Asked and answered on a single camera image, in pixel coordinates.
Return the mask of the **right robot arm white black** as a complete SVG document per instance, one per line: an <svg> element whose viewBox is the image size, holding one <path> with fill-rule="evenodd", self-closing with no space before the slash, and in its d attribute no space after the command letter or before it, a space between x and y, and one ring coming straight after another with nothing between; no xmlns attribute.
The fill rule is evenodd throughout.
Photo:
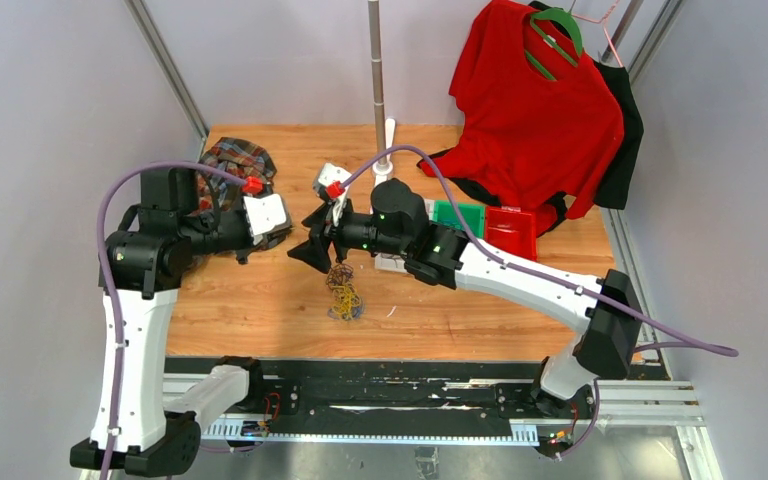
<svg viewBox="0 0 768 480"><path fill-rule="evenodd" d="M430 220L424 199L398 179L376 186L370 200L370 213L359 213L345 195L326 199L304 219L308 238L289 257L326 273L352 249L394 255L424 284L503 298L566 325L577 339L546 360L531 390L544 416L559 415L595 379L629 375L641 323L626 311L636 297L625 274L573 274L498 250Z"/></svg>

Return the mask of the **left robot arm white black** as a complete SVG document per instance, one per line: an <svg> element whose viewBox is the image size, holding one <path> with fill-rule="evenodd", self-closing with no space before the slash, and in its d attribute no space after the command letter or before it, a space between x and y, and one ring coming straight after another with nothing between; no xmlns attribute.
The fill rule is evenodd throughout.
<svg viewBox="0 0 768 480"><path fill-rule="evenodd" d="M106 344L102 390L90 435L71 448L73 467L108 478L171 478L185 473L203 431L228 409L270 408L261 363L221 358L205 378L171 402L163 399L169 325L182 280L198 257L234 253L239 261L287 233L284 199L256 178L193 162L137 168L140 201L120 226L105 230L113 193L97 213L99 284Z"/></svg>

